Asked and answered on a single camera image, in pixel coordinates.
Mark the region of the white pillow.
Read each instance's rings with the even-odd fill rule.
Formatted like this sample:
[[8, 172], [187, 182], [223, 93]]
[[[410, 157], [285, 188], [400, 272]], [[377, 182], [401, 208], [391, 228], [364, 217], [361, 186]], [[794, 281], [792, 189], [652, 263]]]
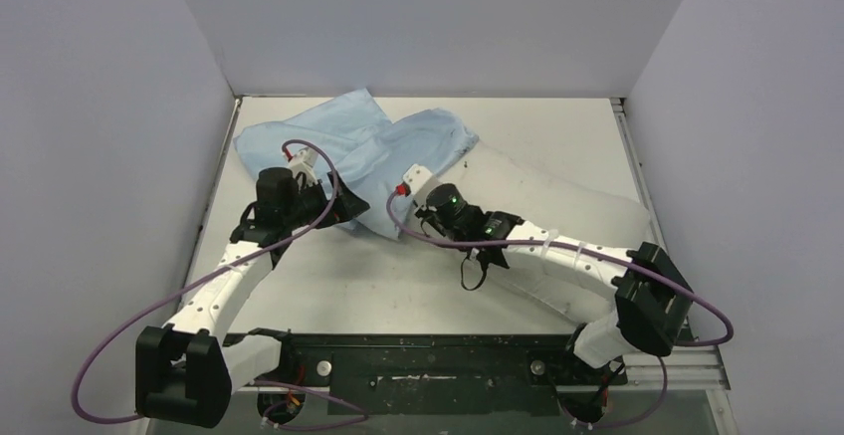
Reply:
[[[596, 191], [525, 165], [479, 142], [439, 179], [485, 211], [519, 215], [538, 227], [600, 246], [637, 248], [650, 214], [639, 202]], [[541, 303], [574, 324], [600, 318], [607, 300], [543, 270], [491, 267], [488, 281]]]

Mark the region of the light blue pillowcase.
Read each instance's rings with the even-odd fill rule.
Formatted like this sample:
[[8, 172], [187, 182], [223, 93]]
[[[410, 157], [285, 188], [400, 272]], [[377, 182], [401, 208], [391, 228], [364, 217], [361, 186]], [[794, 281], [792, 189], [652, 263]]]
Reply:
[[282, 145], [301, 139], [322, 149], [343, 183], [370, 209], [343, 228], [364, 227], [395, 240], [399, 229], [386, 210], [388, 196], [414, 164], [443, 174], [465, 156], [479, 136], [446, 109], [424, 109], [396, 122], [367, 90], [336, 97], [284, 120], [247, 126], [235, 137], [246, 170], [285, 166]]

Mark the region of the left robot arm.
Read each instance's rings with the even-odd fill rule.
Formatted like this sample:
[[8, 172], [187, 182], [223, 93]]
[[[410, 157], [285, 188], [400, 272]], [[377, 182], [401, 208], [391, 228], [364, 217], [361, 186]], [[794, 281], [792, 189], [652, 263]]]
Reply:
[[338, 178], [327, 197], [317, 180], [260, 172], [256, 199], [242, 213], [217, 268], [163, 326], [146, 327], [135, 344], [135, 409], [146, 418], [213, 428], [232, 395], [260, 375], [275, 385], [297, 374], [297, 357], [283, 337], [257, 329], [230, 346], [229, 329], [253, 291], [278, 265], [301, 228], [348, 222], [369, 208]]

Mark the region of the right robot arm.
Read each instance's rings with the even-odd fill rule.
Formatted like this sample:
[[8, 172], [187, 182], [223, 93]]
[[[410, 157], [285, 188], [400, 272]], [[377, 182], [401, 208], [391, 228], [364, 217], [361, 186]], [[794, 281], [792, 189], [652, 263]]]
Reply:
[[452, 183], [406, 181], [422, 237], [438, 235], [490, 274], [552, 307], [575, 326], [563, 356], [565, 374], [586, 383], [610, 361], [635, 352], [670, 355], [692, 304], [691, 288], [659, 246], [607, 247], [567, 237], [505, 211], [469, 203]]

